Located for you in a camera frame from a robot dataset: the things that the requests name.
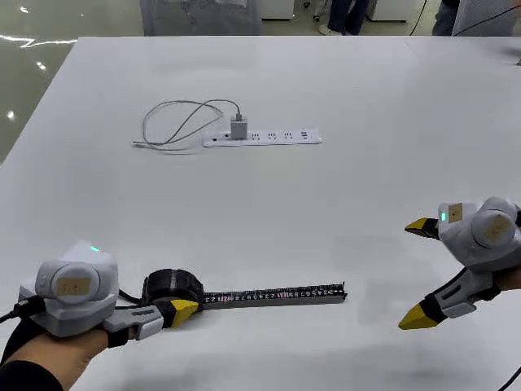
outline measuring tape blade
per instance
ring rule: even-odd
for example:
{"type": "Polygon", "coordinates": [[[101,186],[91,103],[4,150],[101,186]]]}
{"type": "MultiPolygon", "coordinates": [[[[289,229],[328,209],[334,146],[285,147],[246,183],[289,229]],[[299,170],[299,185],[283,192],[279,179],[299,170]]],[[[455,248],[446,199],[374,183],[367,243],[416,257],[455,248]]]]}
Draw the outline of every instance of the measuring tape blade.
{"type": "Polygon", "coordinates": [[[241,292],[204,293],[203,310],[269,307],[278,305],[334,304],[345,301],[343,283],[309,287],[257,289],[241,292]]]}

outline power strip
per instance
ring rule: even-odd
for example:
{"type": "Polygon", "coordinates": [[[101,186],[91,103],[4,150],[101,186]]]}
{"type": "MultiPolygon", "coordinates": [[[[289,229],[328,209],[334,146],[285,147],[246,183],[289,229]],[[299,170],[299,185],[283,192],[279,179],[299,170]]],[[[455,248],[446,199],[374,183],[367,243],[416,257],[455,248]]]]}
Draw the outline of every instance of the power strip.
{"type": "Polygon", "coordinates": [[[316,129],[253,130],[244,140],[232,140],[230,131],[207,132],[203,136],[205,147],[241,147],[255,145],[319,144],[322,138],[316,129]]]}

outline white charger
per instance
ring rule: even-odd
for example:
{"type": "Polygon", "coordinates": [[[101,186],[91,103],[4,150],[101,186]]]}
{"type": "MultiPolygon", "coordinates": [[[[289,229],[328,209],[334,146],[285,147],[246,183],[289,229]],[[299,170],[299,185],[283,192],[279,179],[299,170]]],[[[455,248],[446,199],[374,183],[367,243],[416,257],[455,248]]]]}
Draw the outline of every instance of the white charger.
{"type": "Polygon", "coordinates": [[[238,112],[230,120],[230,137],[232,140],[247,139],[247,118],[238,112]]]}

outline tiled floor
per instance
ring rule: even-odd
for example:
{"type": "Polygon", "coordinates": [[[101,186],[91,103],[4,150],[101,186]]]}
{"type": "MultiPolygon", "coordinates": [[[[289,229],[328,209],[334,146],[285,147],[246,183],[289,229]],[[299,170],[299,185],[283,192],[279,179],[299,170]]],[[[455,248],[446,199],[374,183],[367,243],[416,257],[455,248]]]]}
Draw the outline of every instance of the tiled floor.
{"type": "MultiPolygon", "coordinates": [[[[297,0],[292,21],[266,21],[266,35],[318,35],[313,11],[297,0]]],[[[417,35],[430,35],[440,0],[429,0],[417,35]]],[[[367,21],[365,35],[409,35],[407,23],[367,21]]],[[[2,0],[0,2],[0,163],[80,36],[142,35],[139,0],[2,0]]]]}

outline jeans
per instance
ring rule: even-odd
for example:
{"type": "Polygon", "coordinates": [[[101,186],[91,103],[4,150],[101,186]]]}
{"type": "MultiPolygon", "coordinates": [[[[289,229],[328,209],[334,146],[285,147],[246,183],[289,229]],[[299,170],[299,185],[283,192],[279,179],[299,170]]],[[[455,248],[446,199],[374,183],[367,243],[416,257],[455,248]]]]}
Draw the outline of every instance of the jeans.
{"type": "Polygon", "coordinates": [[[440,9],[436,14],[436,23],[432,29],[432,35],[450,36],[453,35],[454,23],[456,23],[456,16],[458,15],[457,7],[450,7],[440,4],[440,9]]]}
{"type": "Polygon", "coordinates": [[[333,0],[331,16],[327,27],[333,31],[358,35],[366,20],[369,0],[355,0],[355,6],[349,12],[352,0],[333,0]]]}

